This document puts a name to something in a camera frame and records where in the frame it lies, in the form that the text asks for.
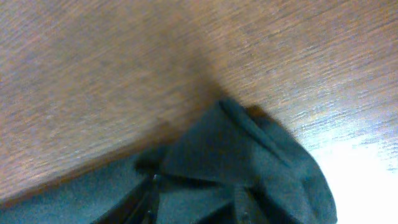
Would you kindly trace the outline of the dark green Nike t-shirt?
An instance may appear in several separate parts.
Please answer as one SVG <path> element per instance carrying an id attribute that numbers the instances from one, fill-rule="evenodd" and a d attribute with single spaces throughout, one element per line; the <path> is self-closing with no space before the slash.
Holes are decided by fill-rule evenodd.
<path id="1" fill-rule="evenodd" d="M 93 223 L 158 176 L 154 223 L 236 223 L 234 188 L 258 189 L 277 223 L 336 223 L 313 157 L 281 126 L 221 100 L 176 142 L 115 161 L 1 210 L 2 223 Z"/>

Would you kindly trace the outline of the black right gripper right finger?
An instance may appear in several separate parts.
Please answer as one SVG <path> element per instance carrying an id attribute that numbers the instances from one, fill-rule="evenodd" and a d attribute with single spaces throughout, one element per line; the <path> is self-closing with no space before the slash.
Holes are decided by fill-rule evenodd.
<path id="1" fill-rule="evenodd" d="M 274 224 L 274 208 L 269 197 L 258 189 L 234 188 L 234 217 L 238 224 Z"/>

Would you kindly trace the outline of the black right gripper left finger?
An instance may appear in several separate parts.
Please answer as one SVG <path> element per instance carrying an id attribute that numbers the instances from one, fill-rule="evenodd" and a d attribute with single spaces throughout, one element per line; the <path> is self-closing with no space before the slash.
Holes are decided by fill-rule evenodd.
<path id="1" fill-rule="evenodd" d="M 145 178 L 94 224 L 154 223 L 159 206 L 158 176 Z"/>

